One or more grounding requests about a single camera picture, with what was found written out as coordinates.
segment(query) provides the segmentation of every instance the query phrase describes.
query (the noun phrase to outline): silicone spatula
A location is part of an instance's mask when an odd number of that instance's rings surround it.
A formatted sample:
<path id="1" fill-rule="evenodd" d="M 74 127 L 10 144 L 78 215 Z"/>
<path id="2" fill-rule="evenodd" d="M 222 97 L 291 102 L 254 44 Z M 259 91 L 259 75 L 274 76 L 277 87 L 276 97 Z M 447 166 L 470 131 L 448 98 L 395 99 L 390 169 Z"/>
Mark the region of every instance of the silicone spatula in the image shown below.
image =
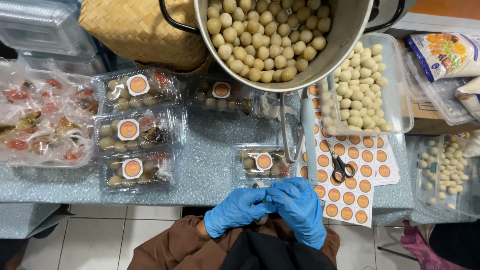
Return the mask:
<path id="1" fill-rule="evenodd" d="M 315 126 L 315 110 L 313 108 L 313 102 L 310 98 L 305 98 L 301 101 L 300 122 L 303 127 L 303 133 L 305 134 L 308 181 L 311 185 L 318 185 L 315 138 L 313 132 L 313 128 Z"/>

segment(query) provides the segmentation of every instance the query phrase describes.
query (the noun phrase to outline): scissors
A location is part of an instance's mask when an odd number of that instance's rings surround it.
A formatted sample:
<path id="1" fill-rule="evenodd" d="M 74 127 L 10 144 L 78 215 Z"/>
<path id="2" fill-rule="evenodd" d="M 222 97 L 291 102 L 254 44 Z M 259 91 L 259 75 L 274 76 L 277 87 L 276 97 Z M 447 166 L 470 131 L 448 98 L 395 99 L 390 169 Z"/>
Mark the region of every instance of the scissors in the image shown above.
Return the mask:
<path id="1" fill-rule="evenodd" d="M 335 182 L 337 183 L 343 183 L 347 177 L 353 177 L 355 175 L 355 168 L 350 164 L 345 164 L 342 159 L 335 153 L 328 141 L 325 140 L 325 142 L 327 142 L 328 149 L 332 154 L 332 165 L 334 167 L 332 173 L 333 180 L 335 180 Z"/>

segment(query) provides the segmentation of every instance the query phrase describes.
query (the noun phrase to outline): black scissors handle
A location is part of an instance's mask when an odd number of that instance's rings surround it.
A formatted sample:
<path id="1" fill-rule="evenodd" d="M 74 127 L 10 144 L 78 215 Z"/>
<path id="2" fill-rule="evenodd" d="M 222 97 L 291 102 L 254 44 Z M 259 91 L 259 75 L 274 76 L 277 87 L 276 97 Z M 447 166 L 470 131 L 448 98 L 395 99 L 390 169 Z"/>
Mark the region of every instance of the black scissors handle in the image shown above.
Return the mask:
<path id="1" fill-rule="evenodd" d="M 333 162 L 333 173 L 332 177 L 337 183 L 343 183 L 347 177 L 353 177 L 355 175 L 355 168 L 350 164 L 345 164 L 340 157 L 332 158 Z"/>

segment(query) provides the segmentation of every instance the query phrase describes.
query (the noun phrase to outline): blue latex glove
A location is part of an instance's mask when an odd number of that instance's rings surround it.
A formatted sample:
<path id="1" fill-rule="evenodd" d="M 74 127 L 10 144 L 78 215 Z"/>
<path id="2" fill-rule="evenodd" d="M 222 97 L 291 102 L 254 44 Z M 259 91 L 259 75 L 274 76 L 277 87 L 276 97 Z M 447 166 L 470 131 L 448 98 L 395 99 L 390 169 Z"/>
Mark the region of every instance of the blue latex glove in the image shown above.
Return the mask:
<path id="1" fill-rule="evenodd" d="M 266 187 L 236 188 L 219 205 L 205 213 L 205 228 L 213 237 L 221 236 L 229 228 L 237 228 L 250 224 L 252 221 L 273 213 L 275 208 L 269 208 L 263 203 L 252 207 L 252 204 L 262 201 L 266 196 Z"/>
<path id="2" fill-rule="evenodd" d="M 300 243 L 320 249 L 327 232 L 322 224 L 322 206 L 313 186 L 301 177 L 286 178 L 267 188 L 267 202 L 278 209 Z"/>

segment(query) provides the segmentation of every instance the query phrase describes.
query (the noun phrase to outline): cooking pot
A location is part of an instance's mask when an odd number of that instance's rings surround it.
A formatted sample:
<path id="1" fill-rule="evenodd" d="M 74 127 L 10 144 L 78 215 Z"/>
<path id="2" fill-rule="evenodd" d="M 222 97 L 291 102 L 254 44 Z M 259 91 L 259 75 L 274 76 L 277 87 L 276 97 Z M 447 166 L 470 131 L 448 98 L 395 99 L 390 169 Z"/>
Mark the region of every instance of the cooking pot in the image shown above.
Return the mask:
<path id="1" fill-rule="evenodd" d="M 315 59 L 309 62 L 306 70 L 297 73 L 295 78 L 291 81 L 282 83 L 271 82 L 265 84 L 261 82 L 252 82 L 239 76 L 231 71 L 223 60 L 220 59 L 216 48 L 212 44 L 210 34 L 206 27 L 209 0 L 194 0 L 195 16 L 200 29 L 183 25 L 172 20 L 167 12 L 164 0 L 159 0 L 163 17 L 168 23 L 180 30 L 202 35 L 205 44 L 214 59 L 228 74 L 230 74 L 230 76 L 253 88 L 278 93 L 308 87 L 332 73 L 347 58 L 360 39 L 360 36 L 364 33 L 365 26 L 369 20 L 370 12 L 373 7 L 373 2 L 374 0 L 331 0 L 330 18 L 332 19 L 332 28 L 326 37 L 327 44 L 325 48 L 317 54 Z M 390 22 L 394 22 L 397 15 L 401 15 L 404 4 L 404 0 L 399 0 L 397 11 Z M 377 29 L 379 29 L 378 26 L 372 27 L 371 31 Z"/>

